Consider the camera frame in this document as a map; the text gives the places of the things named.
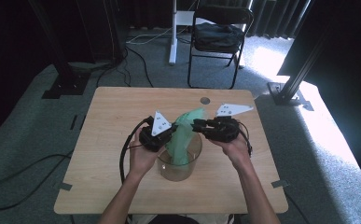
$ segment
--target black bag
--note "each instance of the black bag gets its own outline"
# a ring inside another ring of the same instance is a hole
[[[233,25],[218,25],[208,22],[195,25],[196,45],[206,48],[238,48],[242,43],[243,31]]]

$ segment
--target forearm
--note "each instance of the forearm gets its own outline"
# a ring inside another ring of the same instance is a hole
[[[238,169],[251,223],[280,223],[251,163]]]
[[[105,208],[99,224],[125,223],[134,194],[139,187],[141,178],[128,175],[116,196]]]

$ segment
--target gray carpet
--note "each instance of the gray carpet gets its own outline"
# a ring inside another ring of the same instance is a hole
[[[132,31],[131,35],[159,32],[162,31],[141,30]],[[267,82],[279,79],[276,73],[291,44],[291,40],[280,38],[247,38],[243,55],[246,67],[239,71],[234,89],[253,93],[279,176],[290,184],[285,191],[310,223],[361,223],[361,171],[318,90],[308,83],[301,87],[314,111],[275,105],[269,95]],[[168,38],[144,45],[128,44],[145,58],[154,87],[188,88],[188,44],[178,43],[177,61],[173,66],[168,64],[169,46]],[[195,63],[193,83],[219,89],[230,85],[233,66],[223,69],[224,64],[212,61],[198,66]],[[41,99],[57,76],[54,67],[47,67],[35,77],[0,128],[0,179],[47,155],[65,154],[74,149],[101,73],[92,73],[83,95],[64,95],[57,100]],[[129,82],[130,77],[132,87],[149,86],[143,62],[131,51],[117,70],[109,70],[101,77],[99,85],[127,86],[124,78]],[[30,171],[8,180],[0,188],[0,206],[23,198],[60,159],[40,162]],[[0,211],[0,223],[71,223],[69,216],[53,212],[57,185],[62,182],[67,165],[68,160],[24,203]],[[288,203],[288,211],[279,215],[282,223],[306,223],[296,206],[290,200]],[[98,218],[97,215],[76,215],[75,223],[95,223]],[[243,223],[247,220],[248,216],[244,215]]]

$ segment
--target wooden table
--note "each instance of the wooden table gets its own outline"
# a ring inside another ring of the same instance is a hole
[[[201,98],[210,99],[203,105]],[[54,210],[58,214],[101,214],[121,186],[119,154],[126,138],[142,119],[158,109],[173,122],[181,114],[204,107],[212,119],[222,103],[252,105],[252,111],[234,116],[250,133],[254,164],[262,187],[276,213],[287,210],[279,180],[259,115],[250,91],[147,89],[101,87],[95,92],[78,138]],[[128,173],[129,153],[125,158]],[[202,151],[193,174],[181,182],[163,178],[158,166],[142,180],[132,201],[130,214],[244,214],[239,177],[222,149],[202,136]]]

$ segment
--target hand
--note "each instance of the hand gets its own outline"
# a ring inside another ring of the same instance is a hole
[[[142,129],[138,129],[134,135],[134,140],[130,143],[130,171],[128,175],[132,175],[138,179],[142,179],[143,176],[153,167],[156,158],[159,154],[165,150],[162,147],[158,152],[152,152],[145,147],[139,141],[139,134]]]
[[[235,169],[239,170],[244,165],[251,164],[250,156],[247,151],[248,148],[246,140],[241,134],[238,134],[238,137],[229,143],[217,142],[213,140],[209,141],[223,148],[224,154],[226,154],[232,161],[232,165],[235,167]]]

